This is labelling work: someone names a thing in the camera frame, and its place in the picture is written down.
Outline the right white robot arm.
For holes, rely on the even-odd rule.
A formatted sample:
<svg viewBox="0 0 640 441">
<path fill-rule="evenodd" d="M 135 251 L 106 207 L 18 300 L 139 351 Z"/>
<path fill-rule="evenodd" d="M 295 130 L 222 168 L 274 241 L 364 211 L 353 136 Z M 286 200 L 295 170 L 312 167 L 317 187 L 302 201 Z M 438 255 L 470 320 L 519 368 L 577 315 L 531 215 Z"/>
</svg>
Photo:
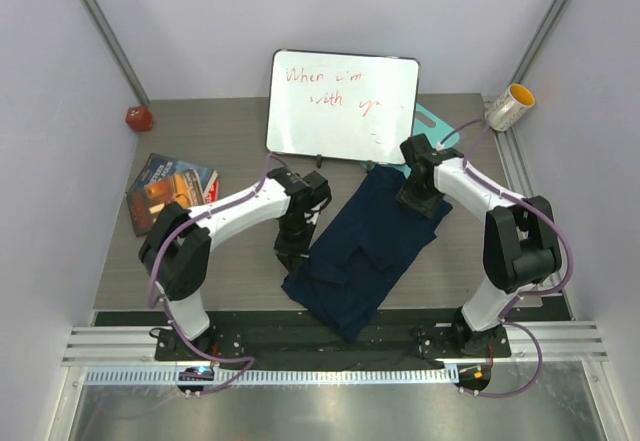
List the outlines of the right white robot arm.
<svg viewBox="0 0 640 441">
<path fill-rule="evenodd" d="M 475 169 L 454 148 L 436 149 L 426 136 L 400 145 L 410 174 L 397 200 L 427 218 L 446 197 L 483 222 L 485 276 L 474 295 L 456 310 L 451 341 L 465 356 L 482 356 L 516 298 L 562 267 L 553 211 L 542 197 L 526 198 Z"/>
</svg>

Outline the dark orange cover book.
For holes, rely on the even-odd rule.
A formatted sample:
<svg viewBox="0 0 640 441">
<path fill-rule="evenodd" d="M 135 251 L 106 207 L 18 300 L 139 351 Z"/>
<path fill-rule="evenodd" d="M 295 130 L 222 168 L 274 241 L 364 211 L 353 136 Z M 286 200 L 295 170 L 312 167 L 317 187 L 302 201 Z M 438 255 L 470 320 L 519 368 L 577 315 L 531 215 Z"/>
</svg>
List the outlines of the dark orange cover book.
<svg viewBox="0 0 640 441">
<path fill-rule="evenodd" d="M 165 206 L 177 203 L 184 209 L 204 203 L 198 173 L 190 168 L 141 188 L 135 188 L 126 195 L 126 202 L 136 237 L 146 235 Z"/>
</svg>

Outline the white whiteboard with red writing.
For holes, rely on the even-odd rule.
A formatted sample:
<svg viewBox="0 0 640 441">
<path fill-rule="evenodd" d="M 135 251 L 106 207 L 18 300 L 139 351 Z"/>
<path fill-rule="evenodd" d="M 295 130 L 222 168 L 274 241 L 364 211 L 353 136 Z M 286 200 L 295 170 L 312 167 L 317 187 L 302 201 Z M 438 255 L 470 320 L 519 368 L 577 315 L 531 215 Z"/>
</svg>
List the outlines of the white whiteboard with red writing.
<svg viewBox="0 0 640 441">
<path fill-rule="evenodd" d="M 266 148 L 379 164 L 404 162 L 420 78 L 415 58 L 281 49 L 272 57 Z"/>
</svg>

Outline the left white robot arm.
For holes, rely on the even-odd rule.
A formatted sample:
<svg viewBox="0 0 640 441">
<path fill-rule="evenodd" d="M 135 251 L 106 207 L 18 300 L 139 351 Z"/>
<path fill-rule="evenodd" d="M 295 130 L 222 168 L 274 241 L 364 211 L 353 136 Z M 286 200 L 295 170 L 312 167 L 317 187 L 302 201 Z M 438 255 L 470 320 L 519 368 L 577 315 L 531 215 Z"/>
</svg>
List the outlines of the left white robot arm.
<svg viewBox="0 0 640 441">
<path fill-rule="evenodd" d="M 210 318 L 201 297 L 210 254 L 230 238 L 266 221 L 278 223 L 277 259 L 295 274 L 309 257 L 320 213 L 332 200 L 319 172 L 300 176 L 273 169 L 252 186 L 219 201 L 192 208 L 165 206 L 139 251 L 152 282 L 179 329 L 179 349 L 190 359 L 205 358 L 213 346 Z"/>
</svg>

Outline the red paperback book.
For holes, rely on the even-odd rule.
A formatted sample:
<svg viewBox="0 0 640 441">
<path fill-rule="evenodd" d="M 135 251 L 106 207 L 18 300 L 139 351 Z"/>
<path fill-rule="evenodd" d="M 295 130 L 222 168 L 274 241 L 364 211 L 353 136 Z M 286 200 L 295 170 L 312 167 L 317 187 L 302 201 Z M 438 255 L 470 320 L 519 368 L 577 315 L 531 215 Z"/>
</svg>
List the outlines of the red paperback book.
<svg viewBox="0 0 640 441">
<path fill-rule="evenodd" d="M 219 180 L 211 181 L 207 184 L 207 186 L 203 190 L 203 203 L 209 204 L 213 203 L 218 199 L 218 191 L 219 191 Z"/>
</svg>

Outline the blue nineteen eighty-four book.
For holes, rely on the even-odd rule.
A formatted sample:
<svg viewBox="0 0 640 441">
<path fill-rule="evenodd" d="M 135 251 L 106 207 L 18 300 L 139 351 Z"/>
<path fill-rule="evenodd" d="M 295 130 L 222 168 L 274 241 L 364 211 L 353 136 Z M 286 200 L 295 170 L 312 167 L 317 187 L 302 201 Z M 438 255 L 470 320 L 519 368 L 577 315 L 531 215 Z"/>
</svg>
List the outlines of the blue nineteen eighty-four book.
<svg viewBox="0 0 640 441">
<path fill-rule="evenodd" d="M 151 153 L 142 170 L 133 181 L 132 188 L 139 189 L 147 184 L 159 181 L 160 179 L 188 169 L 193 169 L 198 174 L 200 184 L 203 188 L 207 187 L 210 181 L 217 178 L 217 172 L 212 168 L 163 156 L 157 153 Z"/>
</svg>

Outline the dark blue t shirt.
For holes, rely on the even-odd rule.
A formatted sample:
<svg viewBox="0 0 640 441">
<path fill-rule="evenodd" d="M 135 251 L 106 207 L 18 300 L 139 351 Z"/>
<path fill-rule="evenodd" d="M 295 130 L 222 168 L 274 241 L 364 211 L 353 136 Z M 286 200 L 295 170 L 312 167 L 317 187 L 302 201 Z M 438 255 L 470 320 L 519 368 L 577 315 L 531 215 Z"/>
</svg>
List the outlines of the dark blue t shirt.
<svg viewBox="0 0 640 441">
<path fill-rule="evenodd" d="M 452 211 L 439 203 L 428 218 L 396 199 L 405 176 L 377 166 L 282 283 L 289 298 L 347 342 L 357 340 L 377 309 Z"/>
</svg>

